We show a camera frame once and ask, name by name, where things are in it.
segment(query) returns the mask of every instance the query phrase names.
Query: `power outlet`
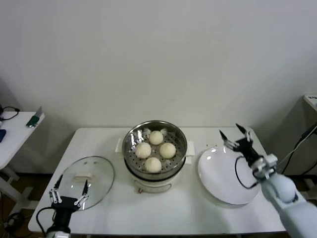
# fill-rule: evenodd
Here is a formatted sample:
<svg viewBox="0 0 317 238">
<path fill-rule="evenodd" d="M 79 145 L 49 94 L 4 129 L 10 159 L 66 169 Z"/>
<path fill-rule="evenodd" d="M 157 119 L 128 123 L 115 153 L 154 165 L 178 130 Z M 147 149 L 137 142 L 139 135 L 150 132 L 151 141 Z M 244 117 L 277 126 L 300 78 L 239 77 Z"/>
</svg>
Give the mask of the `power outlet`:
<svg viewBox="0 0 317 238">
<path fill-rule="evenodd" d="M 304 100 L 317 111 L 317 94 L 305 95 Z"/>
</svg>

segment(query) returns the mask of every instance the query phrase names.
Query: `blue object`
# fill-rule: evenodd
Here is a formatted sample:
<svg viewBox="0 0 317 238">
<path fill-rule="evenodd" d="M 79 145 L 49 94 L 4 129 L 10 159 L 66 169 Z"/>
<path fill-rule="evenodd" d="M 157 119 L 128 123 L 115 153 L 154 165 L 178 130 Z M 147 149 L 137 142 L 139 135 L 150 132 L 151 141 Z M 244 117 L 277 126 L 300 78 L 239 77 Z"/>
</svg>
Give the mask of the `blue object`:
<svg viewBox="0 0 317 238">
<path fill-rule="evenodd" d="M 0 143 L 2 142 L 5 134 L 6 134 L 6 130 L 0 130 Z"/>
</svg>

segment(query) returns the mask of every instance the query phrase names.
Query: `floor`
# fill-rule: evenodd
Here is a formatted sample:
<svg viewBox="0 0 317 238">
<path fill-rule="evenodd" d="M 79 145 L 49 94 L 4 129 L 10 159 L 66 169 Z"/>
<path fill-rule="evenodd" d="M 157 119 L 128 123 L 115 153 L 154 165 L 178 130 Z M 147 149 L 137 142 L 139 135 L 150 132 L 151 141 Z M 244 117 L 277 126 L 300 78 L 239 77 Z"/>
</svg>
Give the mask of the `floor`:
<svg viewBox="0 0 317 238">
<path fill-rule="evenodd" d="M 5 175 L 0 173 L 0 176 L 4 179 L 6 178 Z M 40 200 L 42 194 L 49 183 L 51 177 L 50 176 L 21 176 L 19 181 L 14 181 L 12 186 L 15 187 L 19 192 L 22 192 L 25 187 L 32 186 L 34 189 L 30 194 L 31 200 Z M 294 182 L 296 183 L 297 188 L 300 191 L 306 190 L 306 185 L 300 179 L 295 179 Z M 4 202 L 4 209 L 3 209 L 3 217 L 4 219 L 8 217 L 10 211 L 14 207 L 14 202 L 9 199 L 7 196 L 3 198 Z M 27 225 L 29 220 L 31 219 L 31 215 L 33 211 L 30 210 L 22 210 L 23 215 L 26 217 L 26 221 L 24 222 L 23 226 L 15 233 L 16 236 L 22 237 L 30 234 L 31 232 L 28 230 Z M 8 238 L 8 233 L 4 231 L 3 223 L 0 226 L 0 238 Z M 29 236 L 29 238 L 39 238 L 43 237 L 41 233 L 33 233 Z M 76 238 L 84 238 L 86 236 L 72 236 Z M 278 234 L 250 234 L 250 235 L 242 235 L 242 236 L 200 236 L 200 238 L 290 238 L 287 233 L 278 233 Z"/>
</svg>

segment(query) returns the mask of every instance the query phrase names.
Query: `glass lid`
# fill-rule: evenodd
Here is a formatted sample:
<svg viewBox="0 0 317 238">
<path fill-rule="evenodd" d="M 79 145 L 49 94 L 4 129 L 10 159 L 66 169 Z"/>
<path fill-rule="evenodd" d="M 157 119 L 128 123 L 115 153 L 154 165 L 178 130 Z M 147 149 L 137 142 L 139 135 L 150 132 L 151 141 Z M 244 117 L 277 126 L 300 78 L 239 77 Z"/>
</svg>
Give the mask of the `glass lid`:
<svg viewBox="0 0 317 238">
<path fill-rule="evenodd" d="M 112 163 L 101 156 L 82 158 L 63 172 L 59 185 L 61 196 L 79 199 L 88 181 L 88 196 L 79 210 L 86 210 L 98 204 L 110 191 L 114 181 Z"/>
</svg>

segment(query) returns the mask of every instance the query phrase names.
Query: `white wall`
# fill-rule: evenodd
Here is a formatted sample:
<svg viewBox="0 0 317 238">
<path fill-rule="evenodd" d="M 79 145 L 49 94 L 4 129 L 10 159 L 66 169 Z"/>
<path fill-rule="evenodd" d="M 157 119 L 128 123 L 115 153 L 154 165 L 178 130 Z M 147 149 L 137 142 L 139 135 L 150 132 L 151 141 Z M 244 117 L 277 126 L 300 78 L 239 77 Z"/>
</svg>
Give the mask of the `white wall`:
<svg viewBox="0 0 317 238">
<path fill-rule="evenodd" d="M 2 0 L 1 93 L 47 116 L 14 167 L 50 173 L 75 129 L 148 119 L 239 122 L 285 154 L 307 125 L 282 150 L 274 135 L 317 93 L 316 12 L 315 0 Z"/>
</svg>

